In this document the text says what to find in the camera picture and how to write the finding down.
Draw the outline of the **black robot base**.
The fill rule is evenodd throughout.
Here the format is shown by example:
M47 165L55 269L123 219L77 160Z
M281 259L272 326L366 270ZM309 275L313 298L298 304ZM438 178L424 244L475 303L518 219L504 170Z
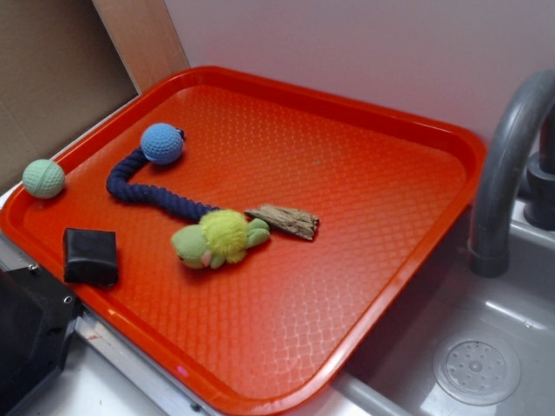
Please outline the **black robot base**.
M12 415L64 370L81 304L37 264L1 272L1 414Z

